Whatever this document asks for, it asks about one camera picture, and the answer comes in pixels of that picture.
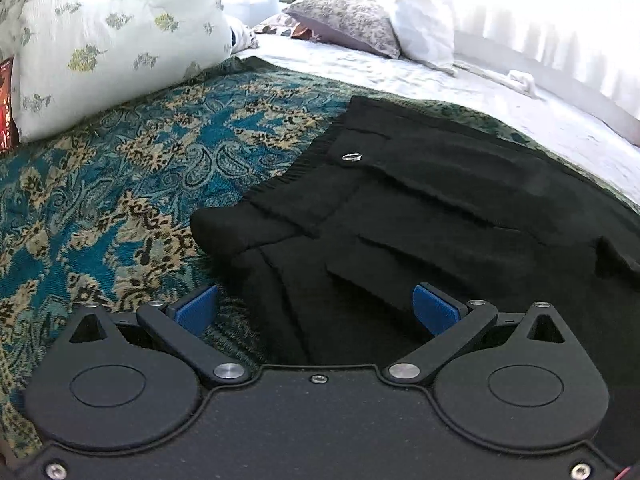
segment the white pillow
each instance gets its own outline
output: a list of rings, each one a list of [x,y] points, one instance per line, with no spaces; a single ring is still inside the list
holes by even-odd
[[[248,48],[258,48],[258,39],[255,36],[255,32],[247,27],[243,22],[233,16],[227,16],[226,22],[231,28],[232,54],[237,54],[238,52]]]
[[[18,51],[22,0],[0,0],[0,61]]]
[[[391,25],[405,57],[456,74],[454,17],[443,0],[393,0]]]
[[[20,142],[194,77],[231,54],[220,0],[22,2],[20,99],[12,101]]]

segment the teal paisley blanket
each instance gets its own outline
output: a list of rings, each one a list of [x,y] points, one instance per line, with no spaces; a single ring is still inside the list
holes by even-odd
[[[233,58],[0,156],[0,424],[18,457],[40,445],[24,417],[24,387],[74,307],[97,301],[131,311],[211,283],[212,262],[191,238],[190,213],[233,205],[253,184],[283,173],[354,94],[542,150],[468,108]],[[206,337],[255,367],[265,356],[244,309],[224,297]]]

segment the red book cover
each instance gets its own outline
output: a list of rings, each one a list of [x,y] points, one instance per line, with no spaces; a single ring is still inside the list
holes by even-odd
[[[11,115],[11,70],[14,58],[0,63],[0,153],[8,152],[18,144],[18,129]]]

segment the bedsheet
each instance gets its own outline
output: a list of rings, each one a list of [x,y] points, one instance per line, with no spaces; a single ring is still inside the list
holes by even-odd
[[[640,149],[543,89],[538,92],[541,99],[534,100],[463,70],[453,78],[409,60],[384,59],[331,44],[267,34],[258,35],[258,41],[258,50],[240,56],[258,56],[284,68],[489,114],[640,204]]]
[[[212,283],[216,262],[196,247],[190,214],[233,205],[282,174],[354,94],[546,153],[470,108],[234,57],[187,84],[0,155],[0,430],[17,456],[40,445],[25,418],[24,387],[74,308],[97,301],[132,311]],[[207,338],[255,369],[265,355],[245,313],[223,298]]]

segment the triangular cutout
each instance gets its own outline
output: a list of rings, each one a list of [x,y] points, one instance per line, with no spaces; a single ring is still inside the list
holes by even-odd
[[[564,343],[564,337],[562,337],[551,316],[538,316],[527,337],[535,341]]]
[[[89,314],[84,316],[78,324],[78,328],[71,336],[70,343],[89,343],[91,341],[100,341],[107,339],[107,335],[100,325],[98,316]]]

